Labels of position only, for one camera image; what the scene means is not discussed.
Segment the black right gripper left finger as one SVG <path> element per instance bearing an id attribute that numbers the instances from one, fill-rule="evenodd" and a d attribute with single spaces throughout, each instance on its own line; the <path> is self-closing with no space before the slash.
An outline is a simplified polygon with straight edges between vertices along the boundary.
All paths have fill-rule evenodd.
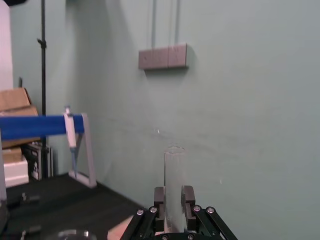
<path id="1" fill-rule="evenodd" d="M 139 208 L 130 220 L 122 240 L 152 240 L 157 232 L 164 231 L 165 189 L 155 187 L 153 205 L 148 209 Z"/>

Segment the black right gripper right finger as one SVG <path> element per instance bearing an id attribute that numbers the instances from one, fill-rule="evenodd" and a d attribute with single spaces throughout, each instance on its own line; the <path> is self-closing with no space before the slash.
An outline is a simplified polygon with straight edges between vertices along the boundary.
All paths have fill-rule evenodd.
<path id="1" fill-rule="evenodd" d="M 212 206 L 202 208 L 196 204 L 194 188 L 182 187 L 181 206 L 185 215 L 186 228 L 194 239 L 236 240 L 237 237 Z"/>

